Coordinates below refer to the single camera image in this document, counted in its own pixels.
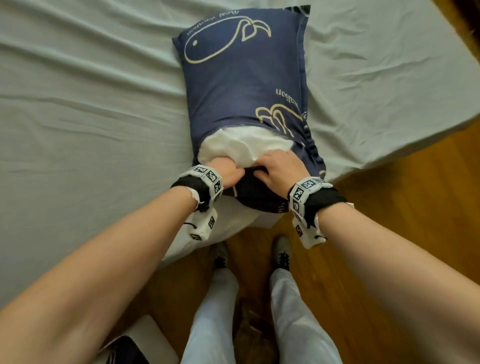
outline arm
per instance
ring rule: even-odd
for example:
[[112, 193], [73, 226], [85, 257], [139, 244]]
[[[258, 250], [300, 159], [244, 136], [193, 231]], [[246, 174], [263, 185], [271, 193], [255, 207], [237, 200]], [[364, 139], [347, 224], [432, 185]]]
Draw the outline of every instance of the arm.
[[[210, 163], [225, 188], [244, 174]], [[0, 312], [6, 363], [88, 363], [150, 278], [197, 202], [174, 187], [82, 245]]]
[[[290, 151], [273, 151], [255, 175], [278, 195], [309, 173]], [[412, 242], [344, 203], [318, 212], [321, 231], [352, 270], [444, 361], [480, 360], [480, 287]]]

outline shoe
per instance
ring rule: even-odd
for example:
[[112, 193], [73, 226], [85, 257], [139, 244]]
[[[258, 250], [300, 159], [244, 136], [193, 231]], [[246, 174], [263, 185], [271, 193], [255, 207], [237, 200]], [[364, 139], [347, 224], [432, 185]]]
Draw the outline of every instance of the shoe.
[[275, 269], [282, 268], [290, 271], [290, 259], [293, 255], [292, 243], [283, 235], [273, 240], [272, 254]]
[[225, 242], [220, 242], [211, 246], [210, 259], [212, 259], [214, 269], [221, 269], [227, 267], [228, 250]]

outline wrist-mounted device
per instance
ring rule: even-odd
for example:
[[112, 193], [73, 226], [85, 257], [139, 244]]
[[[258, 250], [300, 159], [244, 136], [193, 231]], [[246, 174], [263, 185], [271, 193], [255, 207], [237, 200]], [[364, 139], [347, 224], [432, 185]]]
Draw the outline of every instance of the wrist-mounted device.
[[192, 219], [186, 222], [189, 225], [187, 233], [194, 240], [208, 239], [217, 220], [213, 204], [222, 195], [222, 177], [214, 168], [199, 164], [182, 173], [171, 187], [176, 186], [188, 187], [197, 200]]
[[332, 184], [318, 177], [307, 177], [294, 184], [288, 193], [288, 201], [295, 216], [293, 226], [306, 248], [326, 241], [318, 226], [318, 210], [347, 202]]

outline person's left arm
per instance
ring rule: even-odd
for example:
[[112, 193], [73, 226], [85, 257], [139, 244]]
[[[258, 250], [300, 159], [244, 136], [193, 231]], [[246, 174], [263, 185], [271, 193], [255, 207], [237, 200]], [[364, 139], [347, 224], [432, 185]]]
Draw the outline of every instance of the person's left arm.
[[[209, 163], [225, 188], [244, 170]], [[88, 363], [145, 285], [197, 201], [173, 187], [108, 227], [41, 276], [0, 312], [5, 363]]]

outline person's right hand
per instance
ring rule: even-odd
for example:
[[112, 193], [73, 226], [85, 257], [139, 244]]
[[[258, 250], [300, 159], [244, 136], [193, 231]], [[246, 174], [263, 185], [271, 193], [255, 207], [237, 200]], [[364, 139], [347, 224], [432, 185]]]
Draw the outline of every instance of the person's right hand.
[[310, 176], [303, 162], [291, 150], [280, 149], [260, 156], [255, 166], [264, 166], [268, 173], [256, 170], [253, 174], [280, 197], [288, 200], [290, 188], [298, 181]]

